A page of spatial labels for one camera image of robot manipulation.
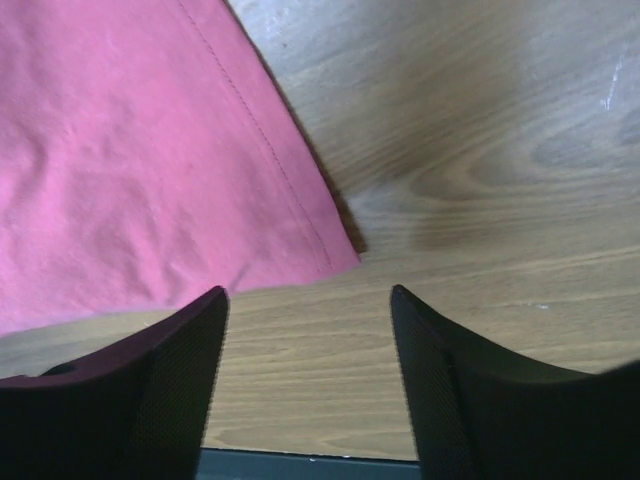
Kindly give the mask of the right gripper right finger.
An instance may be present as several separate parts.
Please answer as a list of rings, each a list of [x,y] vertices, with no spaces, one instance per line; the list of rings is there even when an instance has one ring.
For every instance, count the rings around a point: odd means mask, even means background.
[[[639,365],[590,374],[509,350],[407,288],[391,319],[425,479],[635,479]]]

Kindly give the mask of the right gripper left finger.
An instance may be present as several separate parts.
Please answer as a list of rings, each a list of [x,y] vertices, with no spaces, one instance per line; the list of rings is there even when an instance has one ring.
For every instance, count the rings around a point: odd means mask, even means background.
[[[215,287],[98,351],[2,379],[2,478],[195,478],[228,310]]]

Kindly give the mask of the pink t-shirt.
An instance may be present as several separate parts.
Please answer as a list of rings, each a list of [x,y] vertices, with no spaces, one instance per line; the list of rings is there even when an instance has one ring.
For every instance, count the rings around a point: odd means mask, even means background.
[[[2,3],[3,334],[358,262],[226,2]]]

